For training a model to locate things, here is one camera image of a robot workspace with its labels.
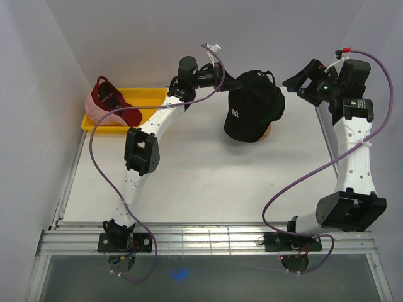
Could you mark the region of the black NY cap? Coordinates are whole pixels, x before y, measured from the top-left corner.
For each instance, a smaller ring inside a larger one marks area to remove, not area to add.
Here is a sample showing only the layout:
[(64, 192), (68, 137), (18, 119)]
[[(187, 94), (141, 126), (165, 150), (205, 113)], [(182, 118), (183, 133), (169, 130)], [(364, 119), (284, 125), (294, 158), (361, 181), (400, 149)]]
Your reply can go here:
[(266, 116), (275, 102), (275, 77), (272, 72), (250, 70), (236, 78), (243, 85), (228, 94), (229, 110), (224, 123), (225, 134), (246, 143), (259, 141), (270, 123)]

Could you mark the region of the dark green NY cap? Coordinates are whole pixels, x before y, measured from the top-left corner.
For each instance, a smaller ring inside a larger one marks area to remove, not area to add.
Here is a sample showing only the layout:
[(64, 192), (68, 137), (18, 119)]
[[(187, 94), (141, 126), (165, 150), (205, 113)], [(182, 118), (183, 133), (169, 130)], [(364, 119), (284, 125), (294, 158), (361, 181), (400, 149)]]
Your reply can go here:
[(272, 123), (274, 121), (279, 120), (284, 113), (285, 110), (285, 97), (281, 92), (279, 87), (275, 88), (275, 102), (271, 109), (271, 112), (266, 116), (265, 122)]

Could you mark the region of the red cap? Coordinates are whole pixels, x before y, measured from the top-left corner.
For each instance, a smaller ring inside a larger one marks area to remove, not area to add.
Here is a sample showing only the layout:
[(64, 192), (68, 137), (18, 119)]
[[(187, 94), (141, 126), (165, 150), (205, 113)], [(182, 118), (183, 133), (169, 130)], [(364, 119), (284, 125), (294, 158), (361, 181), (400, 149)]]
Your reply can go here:
[[(104, 76), (97, 78), (93, 90), (90, 92), (96, 105), (101, 109), (111, 112), (120, 108), (132, 108), (131, 105), (125, 102), (119, 90)], [(116, 112), (128, 126), (139, 126), (142, 121), (142, 113), (139, 109), (131, 109), (126, 111)]]

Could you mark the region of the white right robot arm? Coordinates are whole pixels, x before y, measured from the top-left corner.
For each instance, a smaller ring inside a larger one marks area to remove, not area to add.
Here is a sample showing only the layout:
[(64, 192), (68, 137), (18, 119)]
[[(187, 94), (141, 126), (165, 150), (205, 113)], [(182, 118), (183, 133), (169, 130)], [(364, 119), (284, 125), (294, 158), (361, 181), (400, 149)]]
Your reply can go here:
[(288, 91), (314, 106), (328, 103), (340, 158), (334, 192), (321, 198), (315, 211), (288, 222), (284, 241), (292, 250), (307, 243), (306, 233), (364, 232), (386, 210), (387, 202), (372, 181), (366, 141), (374, 119), (373, 102), (363, 97), (370, 71), (370, 64), (360, 60), (339, 59), (325, 67), (313, 59), (283, 82)]

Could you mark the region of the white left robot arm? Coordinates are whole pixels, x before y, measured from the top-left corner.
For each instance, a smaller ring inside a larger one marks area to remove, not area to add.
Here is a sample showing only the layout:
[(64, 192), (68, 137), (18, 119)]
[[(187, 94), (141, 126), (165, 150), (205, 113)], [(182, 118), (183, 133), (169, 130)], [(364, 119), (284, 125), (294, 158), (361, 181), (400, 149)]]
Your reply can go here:
[(196, 90), (213, 87), (217, 91), (232, 91), (241, 86), (219, 62), (199, 67), (191, 56), (179, 61), (178, 73), (171, 80), (162, 108), (140, 127), (130, 128), (126, 134), (123, 200), (111, 220), (103, 222), (104, 232), (99, 238), (100, 252), (132, 252), (138, 249), (141, 241), (133, 234), (136, 221), (129, 211), (139, 202), (147, 178), (160, 163), (159, 140), (195, 100)]

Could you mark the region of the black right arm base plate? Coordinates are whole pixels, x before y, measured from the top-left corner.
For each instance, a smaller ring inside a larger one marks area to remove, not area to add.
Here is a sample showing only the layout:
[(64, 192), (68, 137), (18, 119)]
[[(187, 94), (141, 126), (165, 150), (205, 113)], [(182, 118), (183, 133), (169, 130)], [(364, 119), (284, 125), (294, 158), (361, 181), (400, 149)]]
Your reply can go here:
[(320, 239), (287, 235), (280, 232), (264, 232), (263, 245), (266, 252), (322, 251)]

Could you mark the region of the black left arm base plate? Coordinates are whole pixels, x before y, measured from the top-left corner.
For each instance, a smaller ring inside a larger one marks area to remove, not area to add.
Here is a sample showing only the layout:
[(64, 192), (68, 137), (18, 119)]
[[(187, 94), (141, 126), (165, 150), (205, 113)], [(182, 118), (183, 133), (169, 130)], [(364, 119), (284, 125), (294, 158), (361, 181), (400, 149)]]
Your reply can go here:
[(101, 253), (151, 252), (152, 237), (149, 233), (133, 233), (127, 239), (118, 240), (102, 233), (99, 236), (97, 251)]

